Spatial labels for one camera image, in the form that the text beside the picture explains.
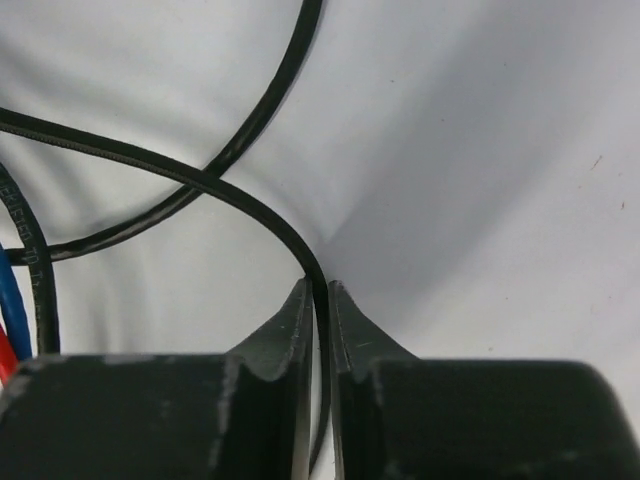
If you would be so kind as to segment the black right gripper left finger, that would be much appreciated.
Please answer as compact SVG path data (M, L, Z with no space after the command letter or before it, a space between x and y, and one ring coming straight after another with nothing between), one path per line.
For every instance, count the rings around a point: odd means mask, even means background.
M224 354L48 355L1 395L5 479L305 479L310 283Z

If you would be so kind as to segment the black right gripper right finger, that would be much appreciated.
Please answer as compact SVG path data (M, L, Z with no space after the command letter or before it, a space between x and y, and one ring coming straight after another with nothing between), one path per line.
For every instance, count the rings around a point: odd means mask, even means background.
M421 359L329 286L340 479L635 479L612 388L572 361Z

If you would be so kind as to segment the black ethernet cable long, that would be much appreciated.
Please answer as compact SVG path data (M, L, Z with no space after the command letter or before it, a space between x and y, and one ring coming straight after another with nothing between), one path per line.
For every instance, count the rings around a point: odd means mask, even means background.
M311 281L319 334L320 406L309 458L309 472L313 474L323 449L330 420L329 294L322 268L303 238L276 212L243 190L215 175L159 153L5 108L1 110L1 130L40 143L126 164L189 186L242 211L273 233L290 250Z

